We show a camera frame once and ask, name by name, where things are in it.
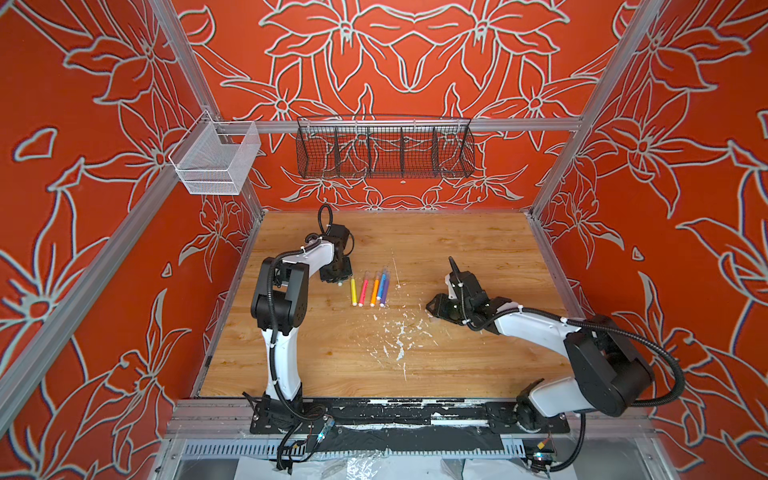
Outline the pink pen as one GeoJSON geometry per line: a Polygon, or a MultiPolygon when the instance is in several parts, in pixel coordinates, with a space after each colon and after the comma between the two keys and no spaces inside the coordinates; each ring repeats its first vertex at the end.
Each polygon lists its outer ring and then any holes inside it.
{"type": "Polygon", "coordinates": [[[360,291],[358,296],[358,306],[363,307],[366,304],[366,294],[369,285],[369,276],[365,275],[360,283],[360,291]]]}

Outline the orange pen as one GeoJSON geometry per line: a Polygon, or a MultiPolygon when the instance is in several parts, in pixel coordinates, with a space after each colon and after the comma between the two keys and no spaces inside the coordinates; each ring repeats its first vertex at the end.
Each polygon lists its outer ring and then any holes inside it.
{"type": "Polygon", "coordinates": [[[381,283],[381,273],[377,272],[374,279],[371,282],[371,293],[369,305],[371,308],[375,307],[379,302],[379,290],[381,283]]]}

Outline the purple pen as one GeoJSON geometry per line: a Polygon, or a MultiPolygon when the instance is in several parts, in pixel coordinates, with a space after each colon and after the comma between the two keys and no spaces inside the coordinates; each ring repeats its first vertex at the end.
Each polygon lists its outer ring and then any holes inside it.
{"type": "Polygon", "coordinates": [[[387,278],[386,278],[386,283],[385,283],[385,287],[384,287],[382,301],[381,301],[381,303],[379,303],[379,305],[381,307],[384,307],[386,305],[387,295],[388,295],[388,290],[389,290],[389,285],[390,285],[390,278],[391,278],[391,276],[387,273],[387,278]]]}

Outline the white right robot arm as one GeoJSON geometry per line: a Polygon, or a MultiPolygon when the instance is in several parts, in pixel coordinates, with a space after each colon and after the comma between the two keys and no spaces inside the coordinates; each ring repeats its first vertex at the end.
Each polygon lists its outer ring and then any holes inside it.
{"type": "Polygon", "coordinates": [[[506,297],[491,298],[473,273],[461,270],[455,261],[449,265],[447,290],[427,304],[430,315],[474,332],[525,340],[561,355],[570,364],[569,376],[536,380],[517,395],[513,420],[523,431],[537,433],[549,420],[568,412],[619,417],[629,408],[666,405],[683,394],[685,372],[658,343],[619,328],[605,315],[573,319],[525,307],[506,297]],[[671,370],[673,384],[667,393],[643,398],[656,377],[639,346],[653,352],[671,370]]]}

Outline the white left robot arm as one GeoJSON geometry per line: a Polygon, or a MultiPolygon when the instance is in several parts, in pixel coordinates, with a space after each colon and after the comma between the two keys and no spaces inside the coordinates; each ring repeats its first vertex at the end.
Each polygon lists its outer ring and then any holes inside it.
{"type": "Polygon", "coordinates": [[[267,387],[256,412],[280,430],[323,415],[320,407],[303,407],[303,386],[298,371],[298,332],[309,310],[309,284],[317,274],[328,284],[353,276],[347,244],[351,231],[334,221],[332,208],[322,204],[317,213],[319,231],[305,243],[265,258],[260,266],[250,313],[262,332],[267,355],[267,387]]]}

